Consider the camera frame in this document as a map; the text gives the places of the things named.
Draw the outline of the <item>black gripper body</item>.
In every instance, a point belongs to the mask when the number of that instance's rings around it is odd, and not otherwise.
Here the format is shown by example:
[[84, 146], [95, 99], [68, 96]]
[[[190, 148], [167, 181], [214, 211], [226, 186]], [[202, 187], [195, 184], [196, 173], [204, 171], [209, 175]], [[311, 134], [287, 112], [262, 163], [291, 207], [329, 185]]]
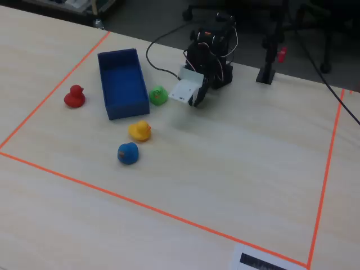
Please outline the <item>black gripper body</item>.
[[218, 58], [206, 42], [193, 42], [186, 53], [186, 66], [206, 79], [218, 79]]

